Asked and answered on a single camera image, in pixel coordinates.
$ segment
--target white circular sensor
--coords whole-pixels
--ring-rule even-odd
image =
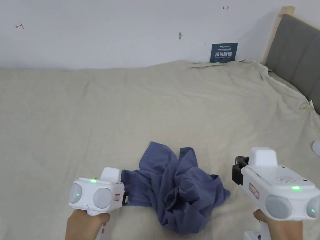
[[[320,141],[315,141],[312,145],[313,152],[320,157]]]

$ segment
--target red marking on wall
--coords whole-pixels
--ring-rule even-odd
[[[19,25],[19,26],[16,24],[16,28],[19,28],[19,27],[22,27],[22,28],[24,29],[24,27],[23,27],[23,25],[22,25],[21,22],[20,22],[20,25]]]
[[[259,200],[260,193],[258,192],[258,190],[251,183],[249,183],[249,189],[256,196],[256,198]]]

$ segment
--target crumpled fabric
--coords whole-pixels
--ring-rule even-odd
[[[218,175],[198,167],[192,148],[181,148],[177,159],[169,147],[151,142],[139,168],[122,171],[128,205],[153,207],[159,223],[178,234],[204,229],[211,211],[230,195]]]

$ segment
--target white object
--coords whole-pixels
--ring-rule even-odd
[[[275,220],[311,220],[319,216],[320,190],[294,171],[278,166],[270,148],[252,148],[249,165],[241,169],[243,189],[255,205]],[[246,240],[270,240],[266,223],[260,233],[246,232]]]
[[[320,141],[315,141],[312,144],[312,150],[317,156],[320,157]]]
[[[121,180],[121,170],[104,168],[100,180],[79,178],[74,181],[70,190],[69,205],[73,208],[87,210],[90,216],[110,212],[122,207],[124,185]],[[101,226],[96,240],[102,234]]]

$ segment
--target beige bedsheet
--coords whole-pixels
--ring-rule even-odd
[[[0,70],[0,239],[64,239],[78,177],[106,166],[134,170],[150,141],[195,149],[230,198],[199,234],[164,229],[151,208],[111,213],[103,239],[243,239],[258,230],[256,209],[231,180],[235,156],[271,147],[284,164],[320,187],[320,120],[308,101],[256,62],[177,61],[140,69]],[[320,221],[304,224],[320,238]]]

